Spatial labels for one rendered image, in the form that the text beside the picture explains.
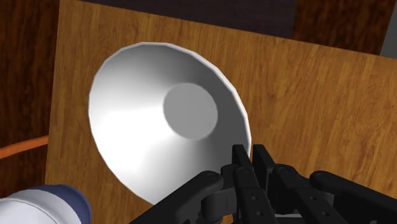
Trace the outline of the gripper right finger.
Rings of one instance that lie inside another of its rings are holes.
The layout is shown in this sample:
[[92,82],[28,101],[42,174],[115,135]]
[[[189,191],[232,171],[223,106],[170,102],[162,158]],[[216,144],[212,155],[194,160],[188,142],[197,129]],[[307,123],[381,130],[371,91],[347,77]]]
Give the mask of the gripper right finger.
[[306,224],[397,224],[397,199],[328,171],[305,178],[261,144],[253,146],[253,167],[279,214],[296,209]]

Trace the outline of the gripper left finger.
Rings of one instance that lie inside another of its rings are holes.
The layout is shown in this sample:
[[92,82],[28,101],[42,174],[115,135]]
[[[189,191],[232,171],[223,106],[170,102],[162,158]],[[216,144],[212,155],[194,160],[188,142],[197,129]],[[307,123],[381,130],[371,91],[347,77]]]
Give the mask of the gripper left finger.
[[129,224],[220,224],[229,214],[235,224],[277,224],[241,144],[232,147],[223,174],[199,173]]

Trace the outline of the white bowl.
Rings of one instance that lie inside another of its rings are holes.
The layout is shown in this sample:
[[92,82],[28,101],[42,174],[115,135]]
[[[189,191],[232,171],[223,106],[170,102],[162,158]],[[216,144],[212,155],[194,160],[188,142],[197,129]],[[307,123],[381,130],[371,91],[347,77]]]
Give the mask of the white bowl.
[[202,171],[218,172],[232,147],[251,149],[243,103],[226,76],[170,43],[119,49],[94,76],[88,117],[110,171],[157,204]]

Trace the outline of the light wooden table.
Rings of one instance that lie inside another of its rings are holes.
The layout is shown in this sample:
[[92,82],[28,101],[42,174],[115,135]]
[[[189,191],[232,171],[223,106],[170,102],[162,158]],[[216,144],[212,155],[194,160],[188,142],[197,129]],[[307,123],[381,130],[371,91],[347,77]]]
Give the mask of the light wooden table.
[[217,66],[244,103],[252,141],[276,162],[397,198],[397,60],[60,0],[45,181],[81,190],[92,224],[127,224],[149,208],[106,167],[87,109],[103,61],[141,41],[173,43]]

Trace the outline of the white and blue container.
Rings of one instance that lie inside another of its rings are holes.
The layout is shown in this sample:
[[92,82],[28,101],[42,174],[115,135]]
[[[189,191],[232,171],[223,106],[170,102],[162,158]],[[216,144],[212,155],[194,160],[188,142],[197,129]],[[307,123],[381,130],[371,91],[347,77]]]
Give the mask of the white and blue container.
[[39,185],[0,199],[0,224],[90,224],[87,198],[69,185]]

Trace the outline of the orange bar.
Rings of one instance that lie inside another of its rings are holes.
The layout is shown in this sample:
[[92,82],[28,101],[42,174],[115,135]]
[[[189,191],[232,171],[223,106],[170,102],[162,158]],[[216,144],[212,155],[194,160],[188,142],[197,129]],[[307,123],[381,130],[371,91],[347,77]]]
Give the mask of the orange bar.
[[38,137],[0,148],[0,159],[48,144],[48,136]]

